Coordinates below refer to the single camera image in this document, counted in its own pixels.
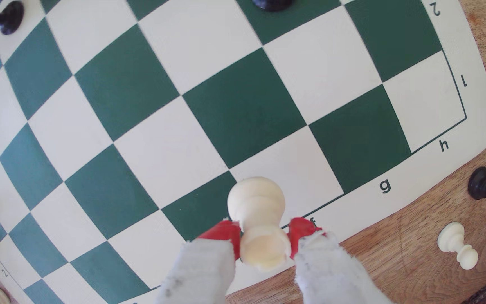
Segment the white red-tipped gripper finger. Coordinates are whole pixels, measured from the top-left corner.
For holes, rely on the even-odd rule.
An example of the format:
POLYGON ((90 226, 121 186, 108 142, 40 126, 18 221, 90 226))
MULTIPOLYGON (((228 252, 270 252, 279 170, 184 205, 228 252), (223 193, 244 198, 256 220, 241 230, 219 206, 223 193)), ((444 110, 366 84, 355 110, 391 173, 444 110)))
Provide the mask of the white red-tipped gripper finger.
POLYGON ((392 303, 332 232, 293 218, 288 237, 304 303, 392 303))
POLYGON ((240 257, 241 228, 222 220, 185 243, 160 286, 156 303, 225 303, 240 257))

